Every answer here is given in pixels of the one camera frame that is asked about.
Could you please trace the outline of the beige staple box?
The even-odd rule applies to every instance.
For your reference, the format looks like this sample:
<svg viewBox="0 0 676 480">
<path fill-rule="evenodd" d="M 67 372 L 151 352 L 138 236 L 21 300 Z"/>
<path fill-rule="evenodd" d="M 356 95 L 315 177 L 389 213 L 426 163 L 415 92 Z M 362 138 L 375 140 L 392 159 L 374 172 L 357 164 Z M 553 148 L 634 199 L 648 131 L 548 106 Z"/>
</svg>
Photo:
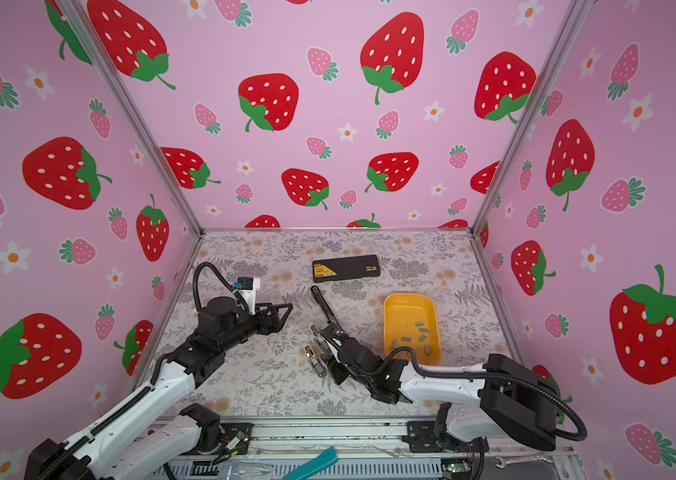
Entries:
<svg viewBox="0 0 676 480">
<path fill-rule="evenodd" d="M 314 371 L 314 373 L 319 378 L 325 378 L 327 376 L 327 368 L 319 358 L 319 356 L 314 352 L 310 345 L 305 345 L 303 347 L 304 353 L 306 355 L 307 361 Z"/>
</svg>

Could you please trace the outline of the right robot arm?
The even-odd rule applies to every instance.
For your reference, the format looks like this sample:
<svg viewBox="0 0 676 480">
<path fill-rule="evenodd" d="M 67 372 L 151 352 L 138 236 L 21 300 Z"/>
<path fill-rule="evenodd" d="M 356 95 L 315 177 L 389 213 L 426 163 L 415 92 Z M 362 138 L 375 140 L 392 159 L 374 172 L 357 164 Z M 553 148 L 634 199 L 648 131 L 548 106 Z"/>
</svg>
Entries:
<svg viewBox="0 0 676 480">
<path fill-rule="evenodd" d="M 333 324 L 320 329 L 317 337 L 328 347 L 327 365 L 336 381 L 355 380 L 377 401 L 431 400 L 478 408 L 486 415 L 478 432 L 451 410 L 446 432 L 452 437 L 467 442 L 504 433 L 535 450 L 556 449 L 557 411 L 562 406 L 557 389 L 502 354 L 491 354 L 484 364 L 471 367 L 424 367 L 409 347 L 383 358 Z"/>
</svg>

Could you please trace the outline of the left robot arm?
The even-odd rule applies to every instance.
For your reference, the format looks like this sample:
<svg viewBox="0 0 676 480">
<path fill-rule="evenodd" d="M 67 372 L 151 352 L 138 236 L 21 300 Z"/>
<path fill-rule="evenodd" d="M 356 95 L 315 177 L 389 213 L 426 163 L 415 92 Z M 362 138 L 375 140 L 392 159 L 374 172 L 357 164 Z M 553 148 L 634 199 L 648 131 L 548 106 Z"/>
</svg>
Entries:
<svg viewBox="0 0 676 480">
<path fill-rule="evenodd" d="M 229 350 L 252 336 L 280 332 L 292 310 L 290 303 L 261 303 L 247 310 L 231 297 L 211 299 L 199 309 L 196 329 L 159 358 L 136 391 L 66 440 L 38 445 L 27 460 L 25 478 L 142 479 L 182 453 L 213 449 L 220 421 L 200 404 L 153 435 L 139 436 L 210 378 Z"/>
</svg>

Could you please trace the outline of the yellow plastic tray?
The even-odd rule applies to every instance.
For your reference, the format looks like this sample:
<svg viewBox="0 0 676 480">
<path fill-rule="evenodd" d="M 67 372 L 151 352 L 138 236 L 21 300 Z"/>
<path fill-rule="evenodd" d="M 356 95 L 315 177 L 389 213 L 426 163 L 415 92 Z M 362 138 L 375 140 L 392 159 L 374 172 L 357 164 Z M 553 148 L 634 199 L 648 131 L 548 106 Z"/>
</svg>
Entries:
<svg viewBox="0 0 676 480">
<path fill-rule="evenodd" d="M 384 350 L 406 346 L 412 348 L 418 362 L 438 366 L 441 344 L 437 312 L 427 296 L 414 293 L 394 293 L 384 301 Z"/>
</svg>

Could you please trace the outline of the black flat tool case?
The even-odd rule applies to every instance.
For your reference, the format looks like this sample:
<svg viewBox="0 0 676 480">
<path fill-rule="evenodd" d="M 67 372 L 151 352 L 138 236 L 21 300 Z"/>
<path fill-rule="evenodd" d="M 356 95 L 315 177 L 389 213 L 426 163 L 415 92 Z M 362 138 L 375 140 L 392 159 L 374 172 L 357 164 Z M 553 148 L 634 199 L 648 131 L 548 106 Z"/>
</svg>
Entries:
<svg viewBox="0 0 676 480">
<path fill-rule="evenodd" d="M 312 277 L 315 283 L 346 281 L 379 277 L 380 262 L 376 255 L 360 255 L 312 262 Z"/>
</svg>

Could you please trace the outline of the teal plastic tool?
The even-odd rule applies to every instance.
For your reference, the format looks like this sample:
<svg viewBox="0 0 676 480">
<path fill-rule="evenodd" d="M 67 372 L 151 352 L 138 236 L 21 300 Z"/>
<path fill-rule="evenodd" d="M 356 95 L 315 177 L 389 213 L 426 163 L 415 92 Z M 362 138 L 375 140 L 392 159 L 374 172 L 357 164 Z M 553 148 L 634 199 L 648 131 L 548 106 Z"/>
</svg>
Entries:
<svg viewBox="0 0 676 480">
<path fill-rule="evenodd" d="M 297 467 L 295 470 L 287 473 L 283 480 L 304 480 L 309 479 L 338 461 L 338 456 L 334 447 L 330 447 L 320 453 L 316 458 Z"/>
</svg>

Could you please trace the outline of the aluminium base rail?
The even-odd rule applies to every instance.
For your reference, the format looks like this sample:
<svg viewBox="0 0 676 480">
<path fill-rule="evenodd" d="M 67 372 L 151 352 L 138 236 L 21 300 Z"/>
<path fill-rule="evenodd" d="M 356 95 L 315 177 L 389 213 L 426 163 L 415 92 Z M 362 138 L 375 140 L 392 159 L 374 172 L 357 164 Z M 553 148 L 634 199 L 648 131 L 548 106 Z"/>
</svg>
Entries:
<svg viewBox="0 0 676 480">
<path fill-rule="evenodd" d="M 228 417 L 225 427 L 249 423 L 243 460 L 310 459 L 332 447 L 343 458 L 466 458 L 467 452 L 412 452 L 403 438 L 407 417 Z"/>
</svg>

